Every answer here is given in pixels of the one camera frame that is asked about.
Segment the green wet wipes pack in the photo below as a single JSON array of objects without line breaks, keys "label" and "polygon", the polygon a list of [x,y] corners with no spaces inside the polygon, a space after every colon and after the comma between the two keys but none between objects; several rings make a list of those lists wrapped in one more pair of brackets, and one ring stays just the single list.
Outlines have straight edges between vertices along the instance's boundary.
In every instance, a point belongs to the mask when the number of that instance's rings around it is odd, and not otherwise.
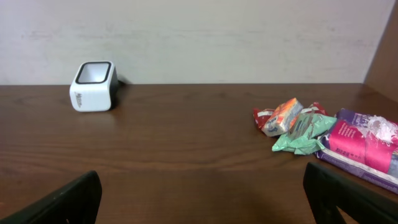
[{"label": "green wet wipes pack", "polygon": [[318,140],[337,119],[318,113],[302,113],[287,133],[282,134],[272,151],[293,152],[296,155],[310,155],[326,147]]}]

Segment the red chocolate bar wrapper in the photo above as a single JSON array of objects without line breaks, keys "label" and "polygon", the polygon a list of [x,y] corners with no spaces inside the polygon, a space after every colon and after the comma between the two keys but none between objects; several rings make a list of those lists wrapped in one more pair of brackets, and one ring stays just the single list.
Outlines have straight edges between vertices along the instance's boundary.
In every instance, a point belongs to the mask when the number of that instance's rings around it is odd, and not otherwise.
[{"label": "red chocolate bar wrapper", "polygon": [[[324,107],[319,104],[319,102],[314,102],[312,103],[308,108],[304,108],[301,113],[317,113],[317,114],[322,114],[325,116],[328,116],[328,113],[324,109]],[[272,116],[274,113],[273,109],[264,109],[260,110],[257,108],[254,108],[254,121],[257,124],[258,129],[262,129],[265,125],[265,123],[269,120],[269,118]]]}]

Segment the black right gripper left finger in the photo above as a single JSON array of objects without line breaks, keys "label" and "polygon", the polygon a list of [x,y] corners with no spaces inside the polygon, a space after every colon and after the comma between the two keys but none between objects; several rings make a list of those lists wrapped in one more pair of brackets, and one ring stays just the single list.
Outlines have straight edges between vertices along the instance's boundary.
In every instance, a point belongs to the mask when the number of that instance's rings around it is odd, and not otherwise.
[{"label": "black right gripper left finger", "polygon": [[99,175],[91,170],[26,208],[3,218],[1,223],[94,224],[101,196]]}]

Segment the orange tissue pack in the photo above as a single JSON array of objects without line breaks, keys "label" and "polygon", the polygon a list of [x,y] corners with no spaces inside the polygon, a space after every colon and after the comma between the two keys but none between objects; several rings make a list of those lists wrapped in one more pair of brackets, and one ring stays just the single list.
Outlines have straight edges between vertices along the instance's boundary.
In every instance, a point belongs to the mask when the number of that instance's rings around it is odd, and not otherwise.
[{"label": "orange tissue pack", "polygon": [[302,104],[292,98],[279,105],[266,121],[261,131],[269,137],[279,136],[289,131],[303,109]]}]

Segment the purple snack packet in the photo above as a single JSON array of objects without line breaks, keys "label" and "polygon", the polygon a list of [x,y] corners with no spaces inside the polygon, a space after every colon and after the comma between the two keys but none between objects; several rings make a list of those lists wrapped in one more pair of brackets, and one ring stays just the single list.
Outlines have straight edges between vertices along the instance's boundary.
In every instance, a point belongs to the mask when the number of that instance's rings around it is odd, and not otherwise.
[{"label": "purple snack packet", "polygon": [[396,194],[397,123],[344,108],[335,117],[316,157]]}]

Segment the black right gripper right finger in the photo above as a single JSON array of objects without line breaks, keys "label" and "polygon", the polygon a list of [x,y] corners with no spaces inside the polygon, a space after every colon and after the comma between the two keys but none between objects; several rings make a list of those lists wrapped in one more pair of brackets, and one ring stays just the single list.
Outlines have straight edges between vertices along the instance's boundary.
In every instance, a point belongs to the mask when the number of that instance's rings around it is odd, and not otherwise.
[{"label": "black right gripper right finger", "polygon": [[307,164],[303,187],[317,224],[344,223],[340,210],[358,223],[397,223],[396,202],[319,164]]}]

